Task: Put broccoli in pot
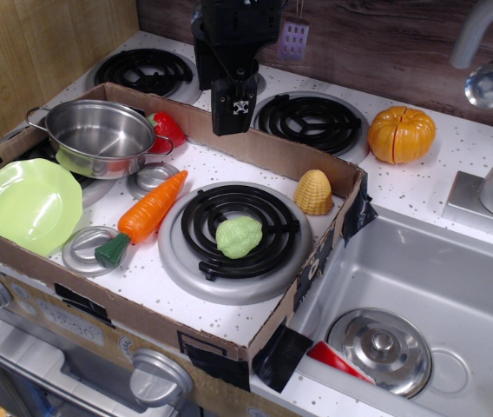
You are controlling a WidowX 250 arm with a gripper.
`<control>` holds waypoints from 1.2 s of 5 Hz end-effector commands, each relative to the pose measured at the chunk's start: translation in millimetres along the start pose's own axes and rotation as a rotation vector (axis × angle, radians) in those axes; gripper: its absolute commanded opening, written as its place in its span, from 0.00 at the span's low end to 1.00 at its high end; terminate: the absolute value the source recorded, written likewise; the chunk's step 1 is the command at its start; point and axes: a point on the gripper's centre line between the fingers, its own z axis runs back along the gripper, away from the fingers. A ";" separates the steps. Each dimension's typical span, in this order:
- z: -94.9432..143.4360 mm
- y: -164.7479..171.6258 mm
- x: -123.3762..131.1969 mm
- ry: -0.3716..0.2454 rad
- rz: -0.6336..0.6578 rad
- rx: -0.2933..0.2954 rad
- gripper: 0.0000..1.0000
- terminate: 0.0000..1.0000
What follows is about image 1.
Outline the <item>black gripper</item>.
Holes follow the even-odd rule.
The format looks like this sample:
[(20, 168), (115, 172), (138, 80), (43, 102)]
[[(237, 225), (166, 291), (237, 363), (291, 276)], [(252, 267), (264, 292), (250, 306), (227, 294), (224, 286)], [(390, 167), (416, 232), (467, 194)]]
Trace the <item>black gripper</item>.
[(277, 42), (279, 30), (254, 30), (238, 36), (225, 33), (223, 43), (210, 41), (204, 29), (193, 29), (200, 90), (211, 89), (213, 132), (245, 133), (256, 106), (256, 55)]

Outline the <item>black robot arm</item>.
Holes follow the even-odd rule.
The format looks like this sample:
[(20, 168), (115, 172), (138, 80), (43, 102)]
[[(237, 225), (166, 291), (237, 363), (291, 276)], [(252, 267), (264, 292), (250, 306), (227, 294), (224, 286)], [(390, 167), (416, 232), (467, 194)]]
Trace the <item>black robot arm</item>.
[(260, 50), (278, 41), (287, 1), (202, 1), (191, 22), (200, 89), (211, 92), (217, 136), (249, 130), (256, 107)]

